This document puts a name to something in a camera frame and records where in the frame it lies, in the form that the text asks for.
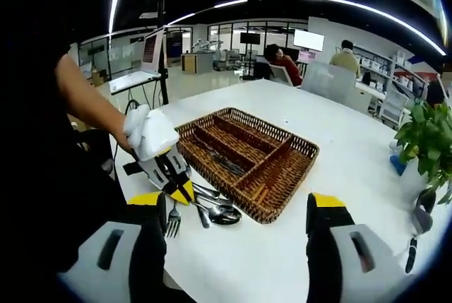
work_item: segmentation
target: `wicker cutlery tray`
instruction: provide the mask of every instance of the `wicker cutlery tray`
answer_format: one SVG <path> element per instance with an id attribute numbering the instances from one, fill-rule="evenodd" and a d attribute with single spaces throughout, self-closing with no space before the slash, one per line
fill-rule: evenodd
<path id="1" fill-rule="evenodd" d="M 319 147 L 235 108 L 225 108 L 177 128 L 179 152 L 218 191 L 259 223 L 281 214 L 319 154 Z M 240 166 L 235 174 L 205 143 Z"/>

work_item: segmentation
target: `laptop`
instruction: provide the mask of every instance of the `laptop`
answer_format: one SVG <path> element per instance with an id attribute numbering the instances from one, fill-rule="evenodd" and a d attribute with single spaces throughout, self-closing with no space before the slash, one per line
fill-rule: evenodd
<path id="1" fill-rule="evenodd" d="M 157 30 L 144 39 L 143 56 L 140 71 L 130 73 L 109 82 L 110 93 L 116 95 L 122 91 L 134 88 L 159 78 L 158 63 L 162 49 L 163 29 Z"/>

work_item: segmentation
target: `person in beige shirt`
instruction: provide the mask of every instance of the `person in beige shirt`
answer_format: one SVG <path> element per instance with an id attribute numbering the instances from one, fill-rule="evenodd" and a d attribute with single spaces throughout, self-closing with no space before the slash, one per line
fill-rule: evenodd
<path id="1" fill-rule="evenodd" d="M 330 64 L 350 70 L 356 73 L 356 79 L 359 78 L 359 63 L 353 54 L 353 43 L 349 40 L 343 40 L 342 51 L 331 58 Z"/>

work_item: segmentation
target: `person in red shirt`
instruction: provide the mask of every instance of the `person in red shirt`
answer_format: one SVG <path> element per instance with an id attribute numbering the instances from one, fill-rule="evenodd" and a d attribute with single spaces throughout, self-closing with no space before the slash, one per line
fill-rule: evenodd
<path id="1" fill-rule="evenodd" d="M 284 52 L 279 46 L 276 44 L 268 45 L 263 55 L 270 64 L 284 66 L 294 86 L 298 86 L 302 83 L 302 78 L 300 77 L 297 65 L 290 56 L 284 55 Z"/>

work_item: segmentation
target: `table surface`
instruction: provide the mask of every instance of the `table surface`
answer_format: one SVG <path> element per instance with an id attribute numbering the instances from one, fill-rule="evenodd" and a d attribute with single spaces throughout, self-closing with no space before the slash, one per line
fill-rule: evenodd
<path id="1" fill-rule="evenodd" d="M 281 216 L 269 225 L 244 215 L 237 225 L 205 230 L 196 208 L 178 206 L 182 224 L 178 237 L 167 240 L 165 269 L 198 303 L 304 302 L 309 290 L 306 207 L 312 191 L 344 201 L 353 220 L 367 224 L 395 255 L 406 250 L 414 230 L 398 195 L 399 176 L 388 161 L 395 131 L 326 98 L 265 80 L 210 91 L 161 110 L 179 126 L 224 107 L 310 140 L 320 153 Z M 125 175 L 121 166 L 131 161 L 119 149 L 117 174 L 126 199 L 152 191 L 144 174 Z M 192 179 L 208 185 L 195 171 Z M 167 202 L 170 210 L 172 202 Z M 425 267 L 451 214 L 452 206 L 435 207 L 432 230 L 419 238 L 413 271 Z M 399 259 L 405 266 L 406 256 Z"/>

